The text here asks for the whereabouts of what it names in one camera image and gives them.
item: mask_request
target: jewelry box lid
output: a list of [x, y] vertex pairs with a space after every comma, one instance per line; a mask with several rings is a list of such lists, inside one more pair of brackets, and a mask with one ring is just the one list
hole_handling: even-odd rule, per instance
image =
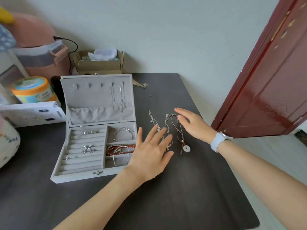
[[62, 76], [68, 127], [135, 121], [132, 74]]

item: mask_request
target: tabletop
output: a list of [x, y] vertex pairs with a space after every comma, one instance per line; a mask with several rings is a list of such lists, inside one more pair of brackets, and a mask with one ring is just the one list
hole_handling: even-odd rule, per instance
[[[143, 137], [181, 107], [199, 114], [177, 73], [137, 73], [136, 123]], [[170, 123], [170, 133], [176, 130]], [[101, 190], [115, 175], [55, 184], [50, 176], [65, 140], [65, 123], [18, 128], [21, 145], [0, 169], [0, 225], [3, 230], [53, 229]], [[259, 220], [227, 162], [210, 145], [183, 130], [189, 153], [174, 156], [162, 174], [144, 183], [118, 208], [105, 229], [251, 229]]]

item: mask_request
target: pendant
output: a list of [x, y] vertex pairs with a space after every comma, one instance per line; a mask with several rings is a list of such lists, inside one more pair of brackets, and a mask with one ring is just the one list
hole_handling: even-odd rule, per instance
[[189, 146], [185, 145], [185, 146], [183, 146], [183, 151], [189, 152], [189, 151], [191, 151], [191, 148]]

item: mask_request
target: hand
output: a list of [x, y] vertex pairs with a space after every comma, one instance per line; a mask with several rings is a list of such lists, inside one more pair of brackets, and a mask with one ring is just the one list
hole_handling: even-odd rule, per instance
[[164, 151], [171, 142], [173, 136], [168, 135], [159, 143], [164, 135], [166, 128], [163, 128], [158, 133], [155, 133], [158, 126], [155, 125], [148, 133], [144, 142], [142, 142], [142, 128], [139, 128], [136, 139], [136, 147], [133, 155], [125, 169], [132, 171], [142, 183], [156, 177], [162, 173], [174, 154], [173, 151], [168, 151], [164, 156]]
[[197, 139], [212, 143], [217, 131], [210, 127], [199, 115], [181, 108], [175, 108], [178, 115], [178, 120], [188, 133]]

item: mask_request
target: black cable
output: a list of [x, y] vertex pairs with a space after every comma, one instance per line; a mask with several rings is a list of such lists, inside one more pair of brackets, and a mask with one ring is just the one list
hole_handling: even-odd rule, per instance
[[68, 40], [68, 41], [71, 41], [71, 42], [73, 42], [76, 46], [77, 46], [77, 48], [76, 48], [76, 50], [74, 50], [74, 51], [71, 51], [70, 53], [68, 53], [68, 59], [69, 59], [69, 63], [70, 63], [70, 66], [69, 66], [69, 74], [71, 75], [71, 60], [70, 60], [70, 54], [71, 53], [73, 53], [73, 52], [76, 52], [77, 50], [78, 50], [78, 45], [77, 45], [77, 43], [76, 42], [74, 42], [74, 41], [72, 41], [71, 39], [68, 39], [68, 38], [62, 38], [62, 37], [58, 37], [58, 36], [54, 36], [53, 37], [54, 38], [54, 40], [57, 40], [57, 39], [64, 39], [64, 40]]

